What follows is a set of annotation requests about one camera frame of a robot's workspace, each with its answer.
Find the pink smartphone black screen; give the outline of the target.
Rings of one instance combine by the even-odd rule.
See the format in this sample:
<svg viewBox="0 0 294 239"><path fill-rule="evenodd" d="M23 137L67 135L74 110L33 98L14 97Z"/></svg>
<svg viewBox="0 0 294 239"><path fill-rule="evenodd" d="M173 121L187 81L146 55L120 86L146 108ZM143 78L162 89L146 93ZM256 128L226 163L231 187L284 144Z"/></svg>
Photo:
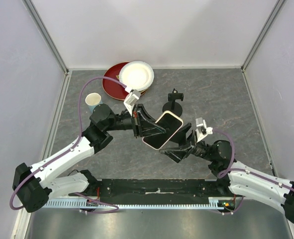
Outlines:
<svg viewBox="0 0 294 239"><path fill-rule="evenodd" d="M154 150L160 150L183 126L183 120L172 113L164 111L156 120L156 125L165 131L151 136L143 137L142 141Z"/></svg>

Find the black phone stand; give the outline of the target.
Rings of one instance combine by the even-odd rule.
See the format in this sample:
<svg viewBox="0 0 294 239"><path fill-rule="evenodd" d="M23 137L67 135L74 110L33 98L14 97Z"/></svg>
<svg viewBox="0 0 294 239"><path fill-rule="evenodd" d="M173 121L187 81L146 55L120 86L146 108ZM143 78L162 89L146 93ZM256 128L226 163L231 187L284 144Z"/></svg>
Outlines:
<svg viewBox="0 0 294 239"><path fill-rule="evenodd" d="M182 102L184 100L184 94L179 93L175 88L173 88L172 92L168 94L168 102L162 107L162 112L170 111L180 117L183 113L183 108L177 100Z"/></svg>

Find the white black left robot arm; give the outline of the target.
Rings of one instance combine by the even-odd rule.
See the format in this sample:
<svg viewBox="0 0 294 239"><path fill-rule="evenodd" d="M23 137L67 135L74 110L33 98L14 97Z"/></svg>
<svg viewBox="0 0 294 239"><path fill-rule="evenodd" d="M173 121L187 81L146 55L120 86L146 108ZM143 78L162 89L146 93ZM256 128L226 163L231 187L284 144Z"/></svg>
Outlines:
<svg viewBox="0 0 294 239"><path fill-rule="evenodd" d="M90 121L76 140L56 154L31 166L22 163L16 167L9 203L11 209L17 210L13 205L15 197L22 203L20 208L29 213L42 208L54 195L53 180L71 166L104 149L113 139L109 131L132 130L135 137L166 132L142 104L134 105L133 113L122 111L120 114L115 114L107 104L100 104L94 108Z"/></svg>

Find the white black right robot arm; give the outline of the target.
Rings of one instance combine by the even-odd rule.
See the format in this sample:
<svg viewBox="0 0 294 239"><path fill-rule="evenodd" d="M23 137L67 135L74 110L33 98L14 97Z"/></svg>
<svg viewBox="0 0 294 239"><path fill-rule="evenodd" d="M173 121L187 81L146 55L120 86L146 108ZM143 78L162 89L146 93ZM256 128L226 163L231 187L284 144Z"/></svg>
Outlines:
<svg viewBox="0 0 294 239"><path fill-rule="evenodd" d="M211 173L217 177L216 192L247 197L281 212L294 224L294 180L283 179L255 170L235 159L231 136L216 128L199 128L183 144L161 149L176 163L190 155L210 162Z"/></svg>

